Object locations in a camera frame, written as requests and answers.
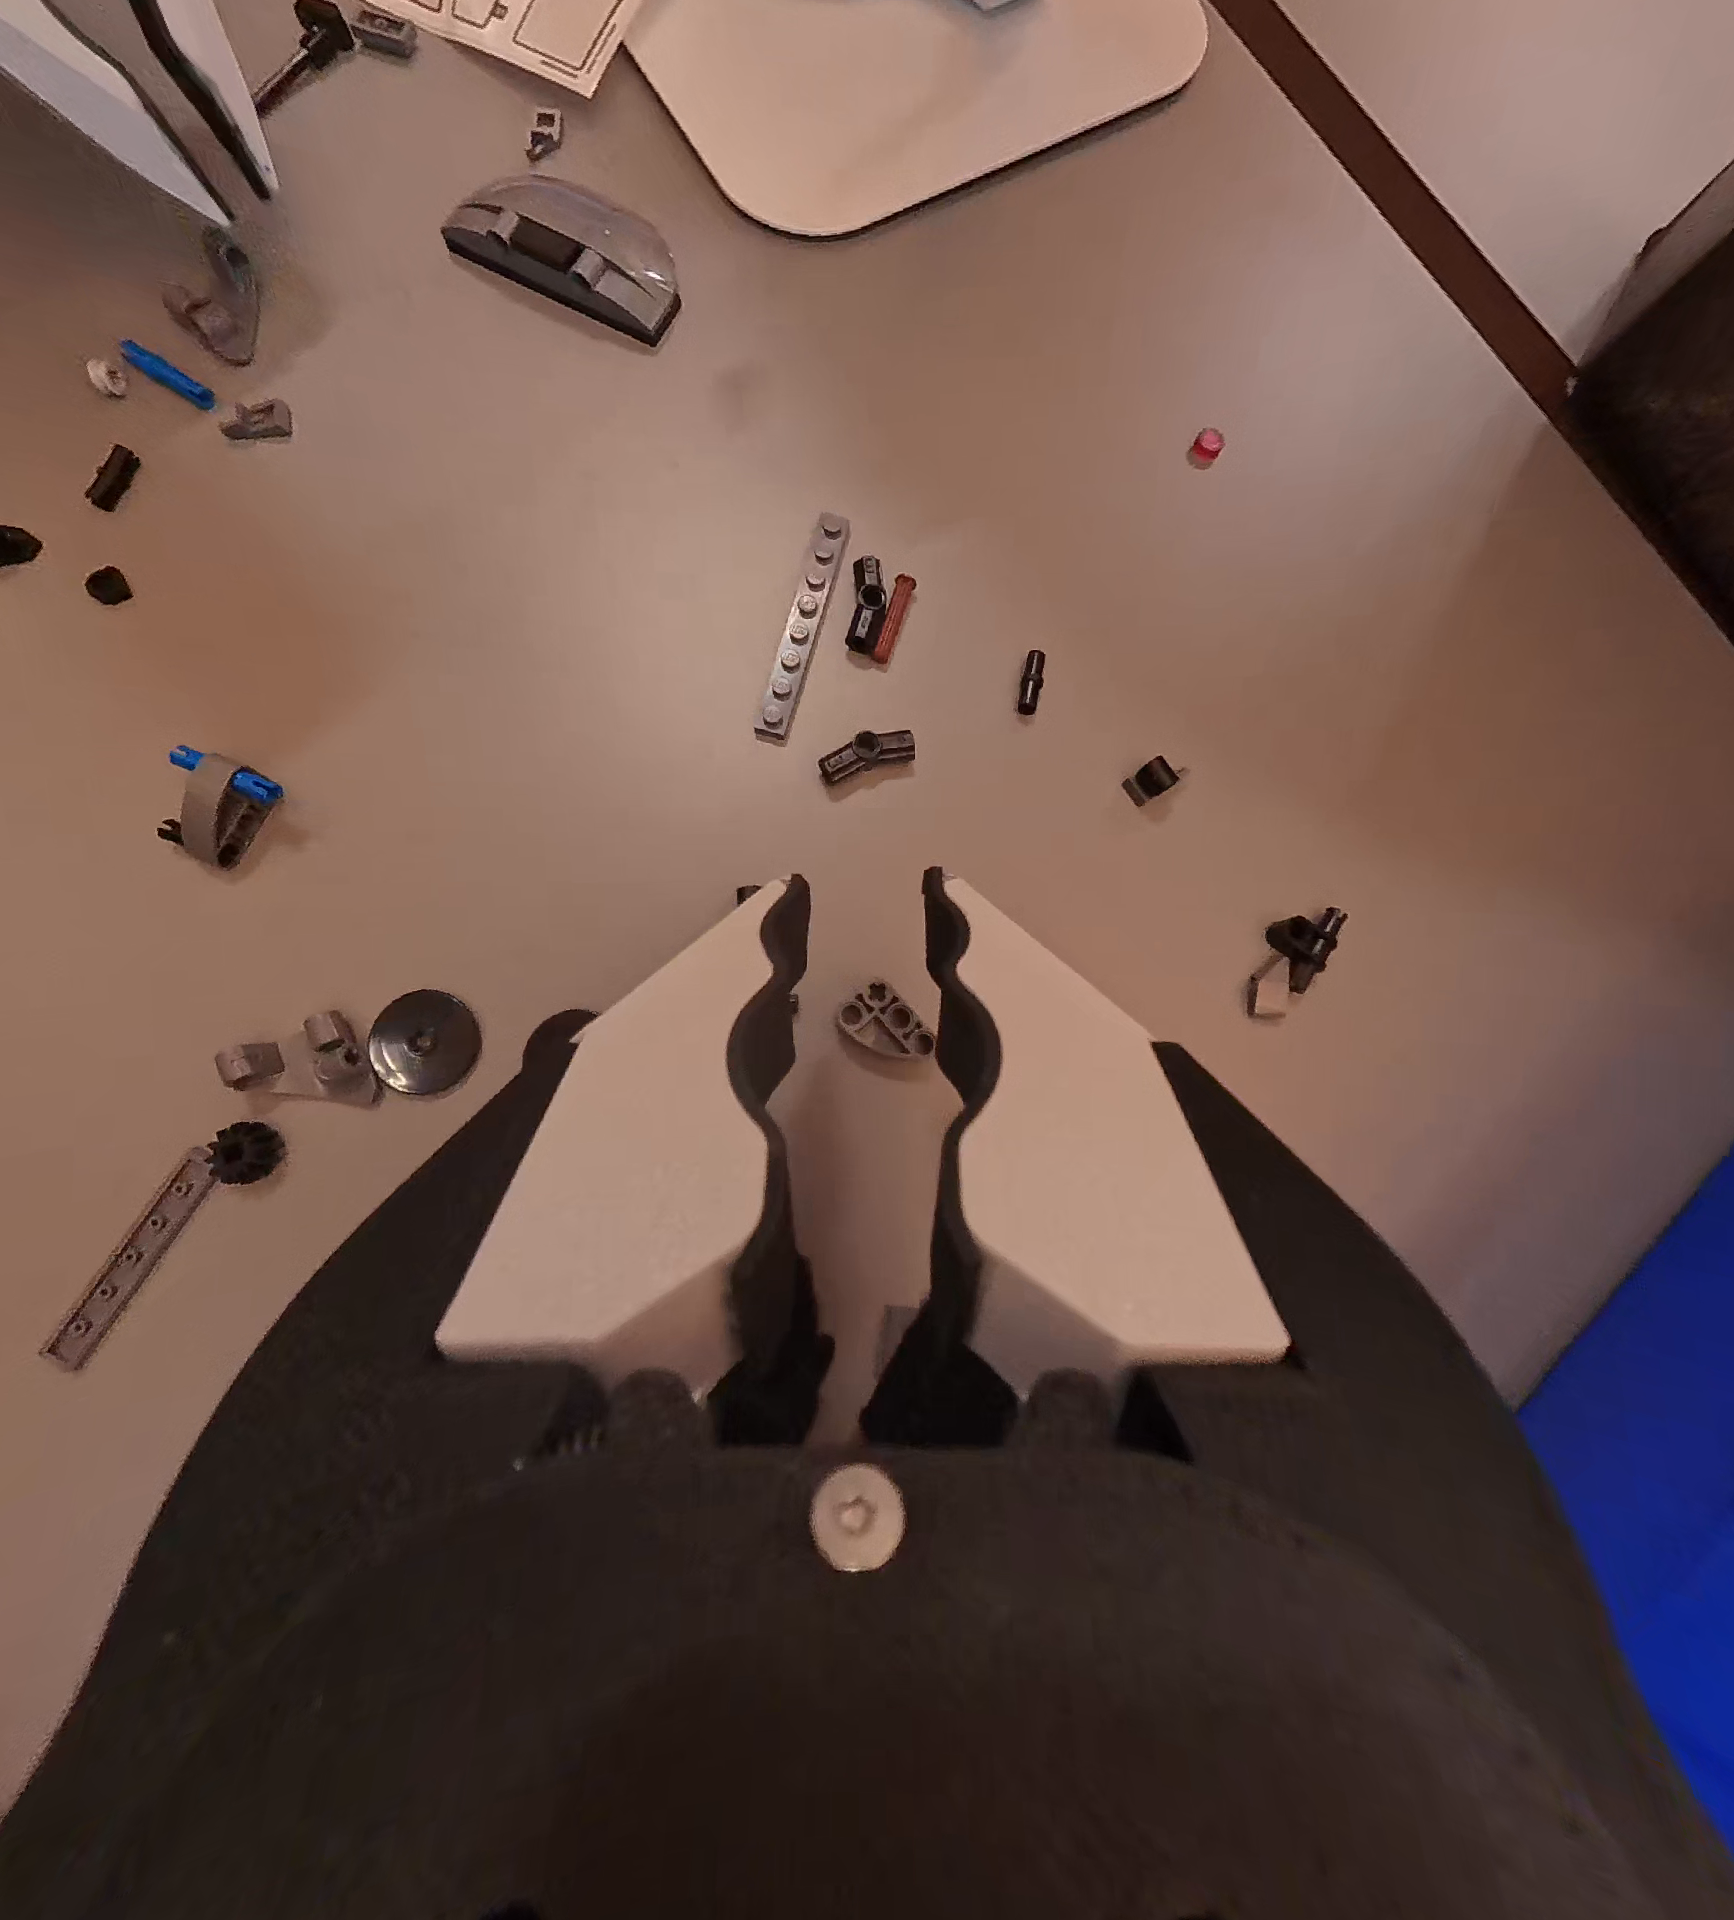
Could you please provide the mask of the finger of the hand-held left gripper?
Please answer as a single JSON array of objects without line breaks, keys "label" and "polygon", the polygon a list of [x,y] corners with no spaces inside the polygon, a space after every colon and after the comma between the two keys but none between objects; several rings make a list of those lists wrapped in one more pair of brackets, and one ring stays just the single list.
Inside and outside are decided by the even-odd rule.
[{"label": "finger of the hand-held left gripper", "polygon": [[217,229],[233,214],[129,72],[45,3],[0,3],[0,74]]},{"label": "finger of the hand-held left gripper", "polygon": [[279,174],[254,93],[212,3],[91,3],[89,36],[228,199],[273,203]]}]

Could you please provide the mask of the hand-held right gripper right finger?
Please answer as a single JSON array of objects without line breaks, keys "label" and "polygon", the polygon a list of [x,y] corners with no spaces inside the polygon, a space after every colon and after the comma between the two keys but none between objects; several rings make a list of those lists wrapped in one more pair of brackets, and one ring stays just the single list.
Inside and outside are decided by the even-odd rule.
[{"label": "hand-held right gripper right finger", "polygon": [[968,881],[922,878],[944,1133],[928,1288],[871,1445],[999,1445],[1047,1377],[1123,1403],[1173,1367],[1271,1369],[1292,1335],[1129,1012]]}]

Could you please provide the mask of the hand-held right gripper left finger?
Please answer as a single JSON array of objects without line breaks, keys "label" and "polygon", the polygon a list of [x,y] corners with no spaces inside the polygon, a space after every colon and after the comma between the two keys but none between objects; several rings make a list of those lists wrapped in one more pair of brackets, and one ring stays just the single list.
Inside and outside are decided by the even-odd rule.
[{"label": "hand-held right gripper left finger", "polygon": [[762,882],[571,1045],[436,1328],[459,1365],[679,1378],[731,1445],[801,1445],[833,1335],[770,1101],[796,1060],[806,876]]}]

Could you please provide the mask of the grey liftarm with blue pins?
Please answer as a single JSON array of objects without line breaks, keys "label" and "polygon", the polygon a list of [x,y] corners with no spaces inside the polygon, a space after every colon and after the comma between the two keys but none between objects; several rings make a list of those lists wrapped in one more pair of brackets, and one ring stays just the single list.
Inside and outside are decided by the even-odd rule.
[{"label": "grey liftarm with blue pins", "polygon": [[273,811],[286,799],[279,780],[227,755],[177,744],[168,750],[168,761],[184,777],[182,811],[189,813],[199,808],[218,811],[228,803]]}]

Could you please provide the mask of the transparent lego canopy piece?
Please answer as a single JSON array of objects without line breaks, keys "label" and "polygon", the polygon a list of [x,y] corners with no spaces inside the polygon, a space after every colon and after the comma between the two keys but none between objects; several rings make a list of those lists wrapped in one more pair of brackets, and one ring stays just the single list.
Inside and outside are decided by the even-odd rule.
[{"label": "transparent lego canopy piece", "polygon": [[658,349],[682,312],[679,265],[642,214],[530,172],[475,189],[441,227],[447,250],[548,303]]}]

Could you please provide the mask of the black axle with knob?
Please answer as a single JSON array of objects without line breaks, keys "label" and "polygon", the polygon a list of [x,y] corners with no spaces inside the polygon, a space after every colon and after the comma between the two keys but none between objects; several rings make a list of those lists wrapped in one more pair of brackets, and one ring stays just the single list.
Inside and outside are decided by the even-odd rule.
[{"label": "black axle with knob", "polygon": [[337,61],[347,59],[357,49],[352,25],[340,5],[317,0],[293,3],[293,14],[299,26],[294,50],[286,62],[252,93],[252,106],[258,119],[267,119],[301,84],[325,72]]}]

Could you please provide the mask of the grey curved panel piece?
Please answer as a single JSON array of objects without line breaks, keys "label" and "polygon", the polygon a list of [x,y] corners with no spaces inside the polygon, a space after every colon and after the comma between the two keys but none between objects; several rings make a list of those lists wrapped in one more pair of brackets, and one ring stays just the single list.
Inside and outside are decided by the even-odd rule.
[{"label": "grey curved panel piece", "polygon": [[166,283],[160,303],[168,318],[223,365],[244,370],[256,361],[263,287],[243,242],[223,227],[201,239],[204,284]]}]

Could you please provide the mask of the dark round dish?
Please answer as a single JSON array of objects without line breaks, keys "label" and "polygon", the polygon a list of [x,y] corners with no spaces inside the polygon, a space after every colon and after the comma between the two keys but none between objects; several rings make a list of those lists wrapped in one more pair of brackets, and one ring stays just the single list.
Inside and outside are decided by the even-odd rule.
[{"label": "dark round dish", "polygon": [[395,997],[375,1016],[366,1059],[379,1086],[407,1099],[457,1091],[478,1068],[482,1024],[472,1006],[441,989]]}]

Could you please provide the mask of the grey triangular liftarm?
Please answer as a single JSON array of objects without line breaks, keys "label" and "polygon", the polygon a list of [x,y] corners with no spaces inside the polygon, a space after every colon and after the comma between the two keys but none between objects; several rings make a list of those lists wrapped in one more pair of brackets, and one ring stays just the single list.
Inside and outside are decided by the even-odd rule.
[{"label": "grey triangular liftarm", "polygon": [[835,1024],[847,1041],[878,1059],[924,1062],[937,1052],[934,1030],[884,978],[872,978],[847,998]]}]

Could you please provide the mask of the white sticker sheet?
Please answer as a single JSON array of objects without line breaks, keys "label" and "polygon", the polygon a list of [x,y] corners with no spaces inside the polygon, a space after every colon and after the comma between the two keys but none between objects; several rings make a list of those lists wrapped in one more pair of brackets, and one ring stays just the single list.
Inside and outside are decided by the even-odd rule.
[{"label": "white sticker sheet", "polygon": [[368,3],[368,9],[592,100],[642,3]]}]

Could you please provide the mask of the black connector with grey slope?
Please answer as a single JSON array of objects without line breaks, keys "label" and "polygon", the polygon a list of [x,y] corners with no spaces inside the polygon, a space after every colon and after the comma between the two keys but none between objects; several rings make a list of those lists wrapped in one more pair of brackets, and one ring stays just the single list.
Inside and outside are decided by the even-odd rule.
[{"label": "black connector with grey slope", "polygon": [[1287,916],[1265,927],[1265,956],[1245,984],[1245,1015],[1281,1024],[1327,973],[1350,916],[1329,906],[1315,916]]}]

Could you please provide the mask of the thin grey holed plate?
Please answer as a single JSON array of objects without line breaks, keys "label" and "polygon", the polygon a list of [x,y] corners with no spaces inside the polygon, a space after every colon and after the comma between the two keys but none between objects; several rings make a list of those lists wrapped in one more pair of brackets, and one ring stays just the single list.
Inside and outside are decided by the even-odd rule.
[{"label": "thin grey holed plate", "polygon": [[39,1349],[39,1357],[68,1375],[80,1373],[101,1353],[217,1186],[212,1146],[189,1149]]}]

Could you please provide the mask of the long grey studded plate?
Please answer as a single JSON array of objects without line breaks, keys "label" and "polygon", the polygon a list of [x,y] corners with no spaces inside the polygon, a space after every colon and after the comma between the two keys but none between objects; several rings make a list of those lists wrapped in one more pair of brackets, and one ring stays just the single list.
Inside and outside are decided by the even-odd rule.
[{"label": "long grey studded plate", "polygon": [[842,513],[821,511],[813,521],[757,702],[752,735],[760,742],[787,744],[791,738],[837,584],[847,578],[851,535]]}]

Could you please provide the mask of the blue plastic bin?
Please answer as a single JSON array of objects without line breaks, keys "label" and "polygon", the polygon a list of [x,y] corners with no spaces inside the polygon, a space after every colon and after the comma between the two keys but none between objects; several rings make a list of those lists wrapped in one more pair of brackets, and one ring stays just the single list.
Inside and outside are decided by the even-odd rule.
[{"label": "blue plastic bin", "polygon": [[1734,1145],[1520,1422],[1734,1857]]}]

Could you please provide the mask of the white rounded board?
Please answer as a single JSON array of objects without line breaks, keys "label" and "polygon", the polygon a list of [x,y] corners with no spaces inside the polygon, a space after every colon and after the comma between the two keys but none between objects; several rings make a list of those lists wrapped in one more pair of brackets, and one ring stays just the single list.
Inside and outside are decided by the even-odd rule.
[{"label": "white rounded board", "polygon": [[624,52],[754,225],[840,239],[1166,102],[1196,3],[655,3]]}]

